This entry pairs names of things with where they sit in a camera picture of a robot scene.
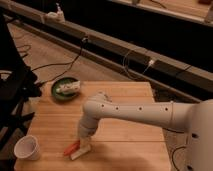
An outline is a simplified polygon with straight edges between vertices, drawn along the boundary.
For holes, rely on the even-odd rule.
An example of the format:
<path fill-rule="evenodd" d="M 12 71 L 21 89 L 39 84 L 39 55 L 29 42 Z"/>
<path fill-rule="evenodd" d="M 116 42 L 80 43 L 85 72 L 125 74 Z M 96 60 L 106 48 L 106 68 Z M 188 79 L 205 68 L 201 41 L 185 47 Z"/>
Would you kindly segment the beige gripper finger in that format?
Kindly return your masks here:
<path fill-rule="evenodd" d="M 91 138 L 90 137 L 84 137 L 84 138 L 80 138 L 80 147 L 84 148 L 87 147 L 91 142 Z"/>

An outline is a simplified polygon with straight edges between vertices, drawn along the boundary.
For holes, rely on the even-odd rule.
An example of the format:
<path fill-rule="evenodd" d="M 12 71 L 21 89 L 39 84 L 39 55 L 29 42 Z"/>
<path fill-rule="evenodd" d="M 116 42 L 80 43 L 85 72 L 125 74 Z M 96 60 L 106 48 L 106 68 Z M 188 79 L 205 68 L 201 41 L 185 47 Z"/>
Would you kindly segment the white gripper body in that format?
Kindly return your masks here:
<path fill-rule="evenodd" d="M 90 116 L 83 116 L 78 123 L 78 137 L 86 138 L 93 136 L 98 129 L 99 120 Z"/>

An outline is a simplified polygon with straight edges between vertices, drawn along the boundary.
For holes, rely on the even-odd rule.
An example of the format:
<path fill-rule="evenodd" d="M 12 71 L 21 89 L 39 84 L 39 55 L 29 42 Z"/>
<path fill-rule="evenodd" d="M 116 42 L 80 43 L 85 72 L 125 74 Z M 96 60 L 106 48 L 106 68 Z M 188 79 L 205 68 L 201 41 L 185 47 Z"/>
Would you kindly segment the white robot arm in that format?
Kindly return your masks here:
<path fill-rule="evenodd" d="M 104 92 L 83 104 L 78 137 L 91 137 L 103 118 L 149 124 L 188 134 L 184 171 L 213 171 L 213 99 L 199 103 L 114 103 Z"/>

